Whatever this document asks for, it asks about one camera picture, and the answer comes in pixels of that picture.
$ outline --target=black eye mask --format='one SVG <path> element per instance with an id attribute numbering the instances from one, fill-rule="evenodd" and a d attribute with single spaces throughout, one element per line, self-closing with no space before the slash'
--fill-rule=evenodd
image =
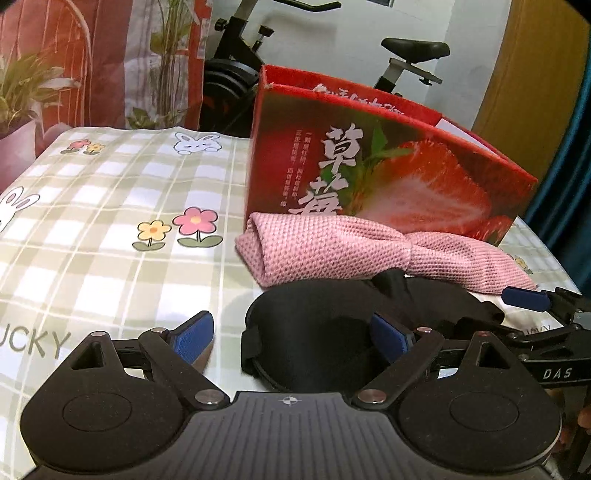
<path id="1" fill-rule="evenodd" d="M 500 324 L 502 310 L 463 288 L 386 270 L 371 281 L 303 280 L 273 287 L 246 314 L 242 369 L 286 392 L 352 395 L 404 353 L 424 326 L 451 337 L 463 317 Z M 395 331 L 384 318 L 405 327 Z"/>

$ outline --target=white wall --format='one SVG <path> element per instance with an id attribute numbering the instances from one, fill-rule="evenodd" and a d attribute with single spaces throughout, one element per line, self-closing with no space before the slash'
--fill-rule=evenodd
<path id="1" fill-rule="evenodd" d="M 425 104 L 471 128 L 501 48 L 511 0 L 456 0 L 445 42 L 451 55 L 440 59 Z"/>
<path id="2" fill-rule="evenodd" d="M 317 5 L 328 0 L 303 1 Z M 373 86 L 391 57 L 380 46 L 382 39 L 443 41 L 454 5 L 454 0 L 394 0 L 394 6 L 390 8 L 368 0 L 340 1 L 341 9 L 312 14 L 271 0 L 259 0 L 246 26 L 244 39 L 252 44 L 259 25 L 266 25 L 275 30 L 259 50 L 266 63 L 325 73 Z M 509 2 L 456 0 L 456 3 L 460 1 L 479 4 Z M 213 24 L 218 18 L 227 20 L 238 3 L 239 0 L 214 1 L 207 58 L 213 56 L 221 35 L 213 30 Z M 437 60 L 433 60 L 420 66 L 432 72 L 436 64 Z M 428 89 L 417 76 L 409 73 L 402 75 L 398 82 L 400 93 L 419 103 L 424 103 Z"/>

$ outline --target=teal curtain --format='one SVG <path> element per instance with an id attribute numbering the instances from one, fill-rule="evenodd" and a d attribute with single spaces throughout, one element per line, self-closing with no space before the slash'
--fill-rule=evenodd
<path id="1" fill-rule="evenodd" d="M 591 39 L 587 55 L 570 125 L 524 220 L 591 297 Z"/>

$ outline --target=bike handlebar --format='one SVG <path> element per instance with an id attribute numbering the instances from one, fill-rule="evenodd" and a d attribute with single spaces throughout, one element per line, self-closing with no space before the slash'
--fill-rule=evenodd
<path id="1" fill-rule="evenodd" d="M 289 5 L 290 7 L 299 8 L 306 12 L 327 12 L 328 10 L 336 10 L 341 7 L 340 2 L 329 2 L 322 5 L 309 5 L 298 0 L 273 0 L 278 4 Z"/>

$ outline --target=compass logo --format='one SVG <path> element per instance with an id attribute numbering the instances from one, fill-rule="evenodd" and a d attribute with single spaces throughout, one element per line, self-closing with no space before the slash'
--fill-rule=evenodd
<path id="1" fill-rule="evenodd" d="M 289 397 L 285 397 L 281 399 L 281 402 L 284 403 L 285 405 L 287 405 L 288 407 L 291 407 L 292 405 L 295 405 L 296 403 L 298 403 L 300 400 L 298 400 L 295 397 L 289 396 Z"/>

